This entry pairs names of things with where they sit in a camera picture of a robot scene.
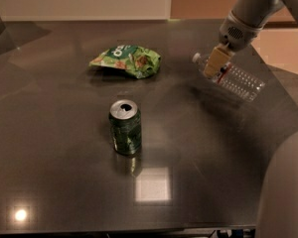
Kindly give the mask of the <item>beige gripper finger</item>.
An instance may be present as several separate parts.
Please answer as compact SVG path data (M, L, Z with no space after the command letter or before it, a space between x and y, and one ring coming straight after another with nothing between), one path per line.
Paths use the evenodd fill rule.
M230 59L234 56L227 45L217 45L213 48L204 69L206 78L215 77Z

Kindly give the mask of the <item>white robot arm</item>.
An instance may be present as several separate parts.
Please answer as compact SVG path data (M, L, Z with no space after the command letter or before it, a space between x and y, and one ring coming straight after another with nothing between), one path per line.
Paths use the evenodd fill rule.
M237 0L220 27L219 44L211 52L205 76L215 77L283 7L298 24L298 0ZM280 141L265 172L255 238L298 238L298 111L278 105L269 108L264 119L269 130L266 141Z

